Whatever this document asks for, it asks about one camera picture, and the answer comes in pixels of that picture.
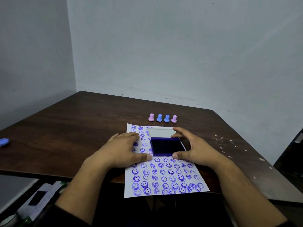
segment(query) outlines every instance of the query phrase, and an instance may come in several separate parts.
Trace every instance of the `white wall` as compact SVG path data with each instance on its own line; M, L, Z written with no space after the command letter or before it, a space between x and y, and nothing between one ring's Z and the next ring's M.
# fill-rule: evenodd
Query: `white wall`
M77 91L212 109L272 164L302 129L303 0L67 1Z
M66 0L0 0L0 130L76 92L70 40ZM0 213L34 182L0 175Z

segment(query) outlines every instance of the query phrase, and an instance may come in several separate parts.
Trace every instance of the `person's left arm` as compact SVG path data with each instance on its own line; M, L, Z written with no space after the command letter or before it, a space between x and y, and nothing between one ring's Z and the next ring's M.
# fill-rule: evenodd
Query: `person's left arm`
M139 134L135 132L112 136L101 149L83 162L55 205L91 225L107 171L151 160L149 154L131 152L138 138Z

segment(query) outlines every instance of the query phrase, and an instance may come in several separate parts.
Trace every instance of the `brown wooden table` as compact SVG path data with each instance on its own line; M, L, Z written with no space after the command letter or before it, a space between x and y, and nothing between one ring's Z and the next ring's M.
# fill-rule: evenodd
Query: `brown wooden table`
M149 122L150 113L177 115L178 121ZM303 203L303 194L214 111L91 92L78 92L0 131L10 139L0 149L0 173L71 180L113 134L126 132L127 123L184 127L230 156L268 199ZM221 193L216 174L197 167L210 192ZM124 169L111 170L107 179L124 183Z

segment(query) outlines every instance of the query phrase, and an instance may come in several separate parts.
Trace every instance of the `blue plastic object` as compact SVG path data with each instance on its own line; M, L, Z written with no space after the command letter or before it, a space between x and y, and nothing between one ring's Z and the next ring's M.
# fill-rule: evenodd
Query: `blue plastic object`
M9 143L9 139L0 139L0 147Z
M169 115L165 116L164 122L169 122Z
M161 115L161 114L158 114L157 121L158 121L158 122L162 122L162 115Z

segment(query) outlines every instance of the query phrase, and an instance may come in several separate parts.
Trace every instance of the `black sleeve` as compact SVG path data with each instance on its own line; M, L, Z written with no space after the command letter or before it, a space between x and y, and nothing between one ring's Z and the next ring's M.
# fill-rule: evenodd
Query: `black sleeve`
M36 227L53 227L53 226L77 226L87 227L90 226L85 221L78 217L62 210L58 206L51 206L44 216L35 225Z
M284 222L283 224L278 225L277 227L296 227L296 225L294 225L294 223L287 221Z

